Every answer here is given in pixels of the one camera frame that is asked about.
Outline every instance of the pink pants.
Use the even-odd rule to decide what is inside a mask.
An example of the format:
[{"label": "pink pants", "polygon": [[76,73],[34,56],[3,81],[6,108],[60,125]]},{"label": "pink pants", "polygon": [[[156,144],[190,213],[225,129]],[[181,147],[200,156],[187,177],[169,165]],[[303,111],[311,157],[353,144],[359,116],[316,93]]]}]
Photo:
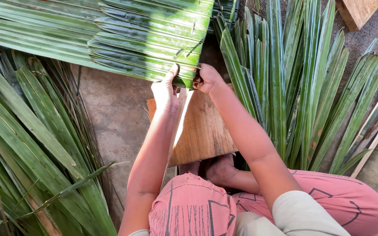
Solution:
[{"label": "pink pants", "polygon": [[[303,190],[353,236],[378,234],[378,194],[346,176],[291,170]],[[232,236],[236,215],[254,212],[273,222],[261,194],[227,195],[193,174],[174,177],[153,202],[150,235]]]}]

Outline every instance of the bare foot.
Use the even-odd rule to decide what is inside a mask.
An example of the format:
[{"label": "bare foot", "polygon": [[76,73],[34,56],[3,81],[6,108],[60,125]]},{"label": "bare foot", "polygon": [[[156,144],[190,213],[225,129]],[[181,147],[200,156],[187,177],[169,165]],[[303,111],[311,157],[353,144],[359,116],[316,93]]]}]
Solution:
[{"label": "bare foot", "polygon": [[234,167],[233,154],[219,156],[217,161],[207,170],[207,178],[215,185],[227,187],[229,180],[239,170]]},{"label": "bare foot", "polygon": [[179,166],[179,175],[192,173],[194,175],[199,175],[199,165],[200,161],[195,161],[189,164],[184,164]]}]

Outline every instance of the wooden block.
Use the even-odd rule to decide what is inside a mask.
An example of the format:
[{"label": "wooden block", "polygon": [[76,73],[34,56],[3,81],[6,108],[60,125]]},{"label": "wooden block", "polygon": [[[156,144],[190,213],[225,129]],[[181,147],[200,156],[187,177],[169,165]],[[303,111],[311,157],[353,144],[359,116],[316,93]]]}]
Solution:
[{"label": "wooden block", "polygon": [[349,31],[359,31],[378,9],[378,0],[336,0]]},{"label": "wooden block", "polygon": [[[210,97],[199,90],[190,91],[183,129],[172,150],[169,167],[237,152],[224,121]],[[154,117],[154,99],[147,100],[150,121]]]}]

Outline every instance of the hand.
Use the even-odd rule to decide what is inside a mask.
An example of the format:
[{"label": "hand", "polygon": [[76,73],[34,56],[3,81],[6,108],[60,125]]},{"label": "hand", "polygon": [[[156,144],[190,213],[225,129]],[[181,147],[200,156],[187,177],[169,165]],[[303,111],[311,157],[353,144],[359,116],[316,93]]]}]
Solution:
[{"label": "hand", "polygon": [[162,81],[152,83],[151,90],[154,94],[157,111],[176,112],[178,110],[177,87],[171,84],[178,70],[179,67],[174,64]]},{"label": "hand", "polygon": [[201,66],[199,70],[201,77],[193,80],[193,88],[209,94],[214,86],[219,83],[224,83],[221,75],[212,66],[203,63],[199,65]]}]

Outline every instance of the left hand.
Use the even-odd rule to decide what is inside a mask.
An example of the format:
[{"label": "left hand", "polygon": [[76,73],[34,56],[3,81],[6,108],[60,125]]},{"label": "left hand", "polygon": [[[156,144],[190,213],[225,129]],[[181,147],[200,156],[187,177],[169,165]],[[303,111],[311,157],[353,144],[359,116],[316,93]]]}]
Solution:
[{"label": "left hand", "polygon": [[162,81],[152,83],[151,90],[154,94],[157,111],[176,112],[179,108],[177,87],[173,86],[173,78],[177,75],[179,67],[174,64]]}]

